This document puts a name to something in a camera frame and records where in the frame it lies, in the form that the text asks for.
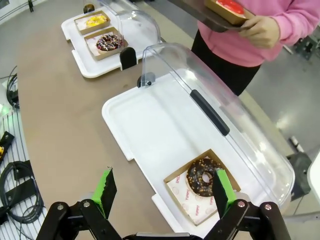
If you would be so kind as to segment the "person's left hand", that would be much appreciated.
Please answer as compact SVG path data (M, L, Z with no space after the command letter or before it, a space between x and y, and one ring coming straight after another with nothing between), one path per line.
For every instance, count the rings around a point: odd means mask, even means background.
M239 35L257 48L271 49L279 42L281 31L272 17L258 15L242 25Z

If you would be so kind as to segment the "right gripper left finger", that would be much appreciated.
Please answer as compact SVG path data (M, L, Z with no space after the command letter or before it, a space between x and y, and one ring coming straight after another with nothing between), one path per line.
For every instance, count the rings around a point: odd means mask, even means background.
M117 193L113 169L104 171L91 198L69 206L53 203L37 235L38 240L75 240L82 231L89 231L95 240L119 240L120 235L109 222Z

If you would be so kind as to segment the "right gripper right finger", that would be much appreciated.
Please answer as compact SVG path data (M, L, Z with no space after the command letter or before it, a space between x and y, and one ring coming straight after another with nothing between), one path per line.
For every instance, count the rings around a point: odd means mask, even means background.
M233 240L238 232L248 232L253 240L291 238L278 205L267 201L255 206L237 198L225 170L214 172L212 192L220 219L205 240Z

